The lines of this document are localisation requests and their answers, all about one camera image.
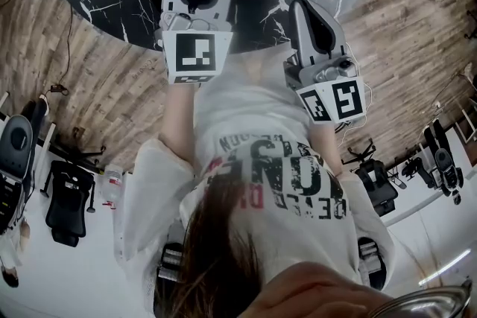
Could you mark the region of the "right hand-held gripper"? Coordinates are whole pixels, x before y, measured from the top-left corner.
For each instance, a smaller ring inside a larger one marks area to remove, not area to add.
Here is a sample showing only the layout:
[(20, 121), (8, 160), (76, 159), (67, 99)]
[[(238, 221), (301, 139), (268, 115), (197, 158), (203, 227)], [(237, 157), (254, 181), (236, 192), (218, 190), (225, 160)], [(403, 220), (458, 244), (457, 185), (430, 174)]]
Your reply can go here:
[(297, 54), (284, 63), (287, 86), (296, 92), (313, 124), (340, 124), (366, 115), (364, 81), (344, 55), (315, 60), (316, 54), (344, 54), (344, 32), (319, 4), (293, 0), (289, 25)]

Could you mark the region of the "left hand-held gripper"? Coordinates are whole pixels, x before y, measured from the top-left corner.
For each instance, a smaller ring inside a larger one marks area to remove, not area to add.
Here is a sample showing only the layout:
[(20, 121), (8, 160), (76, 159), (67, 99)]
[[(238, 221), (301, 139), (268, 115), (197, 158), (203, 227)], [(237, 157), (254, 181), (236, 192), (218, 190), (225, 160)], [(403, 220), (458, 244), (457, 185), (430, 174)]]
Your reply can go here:
[(163, 0), (155, 35), (170, 84), (206, 83), (222, 73), (233, 37), (231, 1)]

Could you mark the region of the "person's right forearm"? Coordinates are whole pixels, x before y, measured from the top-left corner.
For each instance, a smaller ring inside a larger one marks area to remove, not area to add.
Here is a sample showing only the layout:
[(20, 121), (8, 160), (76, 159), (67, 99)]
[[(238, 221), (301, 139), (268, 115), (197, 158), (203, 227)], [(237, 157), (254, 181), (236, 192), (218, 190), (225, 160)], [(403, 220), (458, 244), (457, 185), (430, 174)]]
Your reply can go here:
[(333, 124), (313, 124), (309, 129), (310, 145), (328, 164), (331, 172), (339, 176), (343, 171), (341, 156)]

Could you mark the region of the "person's left forearm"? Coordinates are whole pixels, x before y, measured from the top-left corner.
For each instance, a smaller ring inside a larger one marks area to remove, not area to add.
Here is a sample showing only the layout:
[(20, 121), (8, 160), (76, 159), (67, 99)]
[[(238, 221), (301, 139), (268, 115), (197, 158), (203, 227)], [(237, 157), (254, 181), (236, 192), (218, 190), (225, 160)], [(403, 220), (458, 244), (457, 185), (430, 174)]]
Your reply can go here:
[(195, 85), (181, 83), (167, 89), (159, 139), (176, 156), (193, 164)]

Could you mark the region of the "black office chair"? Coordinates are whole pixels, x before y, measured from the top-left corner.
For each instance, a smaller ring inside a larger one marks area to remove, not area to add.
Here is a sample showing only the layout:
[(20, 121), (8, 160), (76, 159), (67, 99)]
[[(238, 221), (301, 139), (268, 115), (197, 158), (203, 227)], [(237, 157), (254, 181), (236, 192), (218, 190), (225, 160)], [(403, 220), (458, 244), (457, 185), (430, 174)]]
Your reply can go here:
[(95, 193), (104, 172), (95, 160), (77, 158), (51, 147), (52, 155), (40, 194), (49, 202), (45, 224), (54, 242), (75, 248), (86, 237), (86, 214), (95, 213)]
[(343, 165), (359, 163), (354, 173), (362, 181), (378, 216), (383, 217), (394, 211), (395, 199), (399, 196), (398, 191), (392, 186), (384, 163), (373, 158), (376, 146), (372, 138), (369, 138), (369, 145), (363, 152), (357, 153), (351, 147), (348, 147), (347, 151), (353, 158), (346, 162), (341, 160), (341, 162)]

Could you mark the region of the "grey office chair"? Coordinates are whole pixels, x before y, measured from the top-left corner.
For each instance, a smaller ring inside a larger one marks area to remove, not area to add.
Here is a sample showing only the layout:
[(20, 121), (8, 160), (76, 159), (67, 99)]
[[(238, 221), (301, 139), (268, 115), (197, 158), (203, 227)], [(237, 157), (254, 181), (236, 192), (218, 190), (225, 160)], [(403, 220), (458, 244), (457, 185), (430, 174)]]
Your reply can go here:
[(33, 130), (23, 115), (10, 117), (0, 135), (0, 236), (12, 229), (25, 205)]
[(423, 135), (440, 174), (441, 190), (445, 196), (451, 196), (458, 206), (461, 203), (459, 190), (463, 188), (464, 176), (461, 168), (455, 165), (449, 141), (438, 118), (432, 121), (432, 126), (425, 126)]

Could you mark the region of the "white printed T-shirt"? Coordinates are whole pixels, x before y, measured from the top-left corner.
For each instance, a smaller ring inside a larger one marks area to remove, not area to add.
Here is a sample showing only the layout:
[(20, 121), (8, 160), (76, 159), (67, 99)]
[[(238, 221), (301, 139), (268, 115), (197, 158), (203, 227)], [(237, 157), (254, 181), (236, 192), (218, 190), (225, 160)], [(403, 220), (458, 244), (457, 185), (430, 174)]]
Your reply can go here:
[(390, 281), (394, 243), (362, 181), (335, 176), (310, 145), (309, 117), (282, 73), (290, 51), (282, 45), (230, 56), (223, 72), (200, 87), (192, 165), (159, 137), (139, 148), (116, 211), (114, 251), (145, 294), (170, 229), (189, 224), (215, 175), (244, 183), (233, 222), (251, 234), (266, 279), (312, 261), (363, 284), (358, 240), (370, 238), (387, 268), (385, 285)]

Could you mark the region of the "clear plastic bottle red label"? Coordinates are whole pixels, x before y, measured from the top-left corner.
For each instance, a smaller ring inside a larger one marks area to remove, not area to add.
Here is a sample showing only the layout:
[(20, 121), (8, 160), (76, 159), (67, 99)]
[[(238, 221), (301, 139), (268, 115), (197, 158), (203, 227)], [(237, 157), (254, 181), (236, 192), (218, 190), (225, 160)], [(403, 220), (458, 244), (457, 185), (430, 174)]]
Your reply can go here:
[(111, 209), (116, 209), (123, 194), (122, 189), (123, 169), (118, 165), (108, 164), (102, 176), (101, 195)]

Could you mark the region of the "white desk frame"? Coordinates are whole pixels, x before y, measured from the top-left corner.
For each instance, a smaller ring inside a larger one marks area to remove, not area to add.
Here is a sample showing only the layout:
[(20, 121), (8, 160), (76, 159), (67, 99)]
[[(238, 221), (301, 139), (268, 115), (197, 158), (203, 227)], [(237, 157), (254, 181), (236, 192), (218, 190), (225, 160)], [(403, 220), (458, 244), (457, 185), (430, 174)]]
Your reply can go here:
[[(3, 133), (3, 129), (4, 129), (5, 124), (10, 119), (10, 116), (7, 115), (7, 114), (4, 114), (1, 110), (1, 108), (4, 106), (4, 103), (6, 102), (6, 100), (8, 98), (9, 98), (9, 92), (4, 92), (3, 95), (0, 97), (0, 135)], [(51, 122), (48, 127), (49, 127), (48, 133), (45, 136), (45, 138), (43, 140), (39, 139), (38, 142), (37, 142), (37, 144), (41, 147), (43, 147), (44, 144), (46, 144), (46, 150), (48, 150), (50, 148), (51, 138), (53, 137), (53, 135), (55, 133), (56, 124)]]

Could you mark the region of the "silver glasses frame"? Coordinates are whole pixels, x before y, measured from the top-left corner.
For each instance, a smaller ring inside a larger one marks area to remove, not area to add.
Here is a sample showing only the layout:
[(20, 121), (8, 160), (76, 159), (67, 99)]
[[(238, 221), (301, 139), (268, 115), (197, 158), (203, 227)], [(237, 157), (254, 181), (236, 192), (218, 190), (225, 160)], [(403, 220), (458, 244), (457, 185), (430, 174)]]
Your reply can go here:
[(433, 287), (386, 302), (367, 318), (463, 318), (469, 306), (473, 282)]

